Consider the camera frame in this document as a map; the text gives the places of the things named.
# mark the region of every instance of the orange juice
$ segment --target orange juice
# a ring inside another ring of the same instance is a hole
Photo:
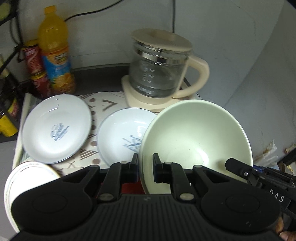
[[[45,19],[38,31],[39,47],[55,94],[73,93],[75,80],[70,72],[68,29],[66,23],[55,12],[55,6],[44,9]]]

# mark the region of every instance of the red can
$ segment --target red can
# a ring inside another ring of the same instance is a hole
[[[40,74],[44,71],[41,51],[38,47],[38,40],[30,40],[25,43],[25,47],[22,48],[26,63],[30,72],[30,75]]]
[[[31,80],[43,98],[52,96],[51,85],[45,72],[31,76]]]

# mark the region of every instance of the kettle lid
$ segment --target kettle lid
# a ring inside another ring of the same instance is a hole
[[[140,43],[158,49],[175,52],[189,52],[192,49],[189,40],[165,30],[141,28],[133,31],[131,36]]]

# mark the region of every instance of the kettle handle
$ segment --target kettle handle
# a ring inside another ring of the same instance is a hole
[[[183,79],[185,77],[185,74],[187,72],[188,66],[191,66],[192,68],[198,70],[200,73],[200,76],[193,85],[183,90],[179,90],[183,82]],[[172,98],[175,98],[175,99],[183,98],[183,97],[187,97],[194,94],[196,91],[200,90],[205,85],[205,83],[209,79],[209,76],[210,76],[210,68],[208,63],[199,57],[190,55],[188,57],[188,60],[185,63],[185,66],[180,78],[179,86],[177,88],[178,90],[172,95]]]

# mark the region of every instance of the white plate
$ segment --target white plate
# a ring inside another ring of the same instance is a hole
[[[138,153],[144,133],[156,114],[139,108],[127,108],[109,115],[98,128],[97,147],[108,164],[131,161]]]
[[[91,128],[87,104],[74,95],[52,96],[28,115],[22,131],[24,149],[36,161],[53,164],[74,155]]]
[[[154,153],[161,162],[176,162],[186,169],[199,164],[241,181],[244,179],[226,170],[226,160],[235,158],[253,166],[251,146],[239,122],[227,110],[203,100],[185,100],[167,107],[143,137],[139,172],[144,191],[170,193],[169,184],[154,182]]]
[[[16,232],[19,232],[19,229],[11,215],[13,201],[23,192],[58,178],[60,176],[53,169],[36,161],[24,162],[11,172],[4,187],[4,206],[9,222]]]

